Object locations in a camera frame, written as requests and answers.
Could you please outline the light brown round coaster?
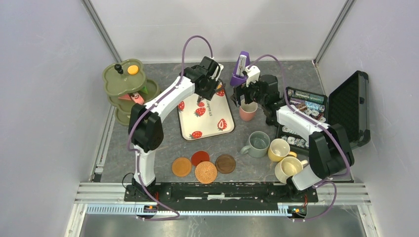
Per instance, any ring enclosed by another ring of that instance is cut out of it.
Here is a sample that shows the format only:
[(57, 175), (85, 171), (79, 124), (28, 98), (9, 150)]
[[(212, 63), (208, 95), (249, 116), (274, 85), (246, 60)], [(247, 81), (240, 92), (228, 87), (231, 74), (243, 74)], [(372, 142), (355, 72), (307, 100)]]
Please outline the light brown round coaster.
[(177, 177), (185, 177), (192, 170), (192, 163), (188, 158), (179, 157), (172, 163), (172, 172)]

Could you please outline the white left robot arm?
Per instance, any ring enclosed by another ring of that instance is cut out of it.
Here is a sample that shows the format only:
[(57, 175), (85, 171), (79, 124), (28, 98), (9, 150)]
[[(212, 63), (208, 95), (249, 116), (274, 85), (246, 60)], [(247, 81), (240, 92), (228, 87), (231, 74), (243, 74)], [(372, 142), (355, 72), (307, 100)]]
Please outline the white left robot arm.
[(197, 95), (211, 100), (222, 88), (220, 75), (224, 66), (204, 57), (200, 64), (183, 69), (175, 81), (153, 100), (131, 109), (128, 148), (135, 152), (134, 179), (140, 184), (136, 194), (143, 201), (155, 196), (155, 152), (164, 139), (163, 121), (178, 104)]

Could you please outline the round orange biscuit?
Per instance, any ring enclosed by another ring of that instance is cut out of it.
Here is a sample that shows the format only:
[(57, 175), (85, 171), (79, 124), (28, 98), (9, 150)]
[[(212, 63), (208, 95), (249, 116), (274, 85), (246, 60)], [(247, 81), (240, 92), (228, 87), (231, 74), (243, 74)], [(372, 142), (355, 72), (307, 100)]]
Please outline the round orange biscuit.
[(137, 65), (130, 65), (127, 68), (127, 72), (129, 75), (135, 75), (139, 72), (139, 67)]

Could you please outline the pink cake slice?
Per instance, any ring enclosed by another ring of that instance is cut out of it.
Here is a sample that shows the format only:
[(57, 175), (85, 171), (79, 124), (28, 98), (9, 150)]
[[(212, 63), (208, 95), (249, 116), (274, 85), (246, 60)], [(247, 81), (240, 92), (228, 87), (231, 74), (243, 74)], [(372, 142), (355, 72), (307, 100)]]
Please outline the pink cake slice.
[(130, 101), (131, 100), (131, 97), (130, 97), (129, 94), (125, 94), (125, 95), (122, 95), (122, 96), (118, 97), (118, 99)]

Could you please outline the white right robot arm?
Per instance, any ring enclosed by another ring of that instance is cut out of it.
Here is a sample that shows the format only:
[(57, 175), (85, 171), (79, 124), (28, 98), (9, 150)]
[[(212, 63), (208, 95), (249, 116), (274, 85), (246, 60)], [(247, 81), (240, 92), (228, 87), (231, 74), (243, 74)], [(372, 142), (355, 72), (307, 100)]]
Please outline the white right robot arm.
[(354, 156), (345, 128), (336, 123), (329, 125), (306, 113), (311, 104), (310, 92), (287, 87), (283, 96), (278, 90), (278, 79), (262, 75), (257, 79), (232, 82), (231, 99), (236, 105), (255, 102), (259, 104), (268, 123), (278, 123), (290, 128), (308, 143), (309, 165), (287, 178), (285, 194), (291, 201), (299, 201), (305, 190), (318, 187), (341, 171), (348, 172)]

